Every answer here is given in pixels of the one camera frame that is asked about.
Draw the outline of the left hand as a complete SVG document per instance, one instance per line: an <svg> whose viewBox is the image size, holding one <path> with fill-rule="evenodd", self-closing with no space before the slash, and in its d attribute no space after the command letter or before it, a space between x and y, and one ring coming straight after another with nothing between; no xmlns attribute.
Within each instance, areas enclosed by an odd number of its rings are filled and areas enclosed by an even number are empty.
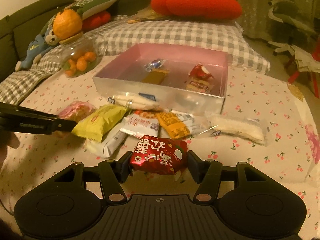
<svg viewBox="0 0 320 240"><path fill-rule="evenodd" d="M14 132L1 130L0 135L0 167L7 157L8 148L18 148L20 141Z"/></svg>

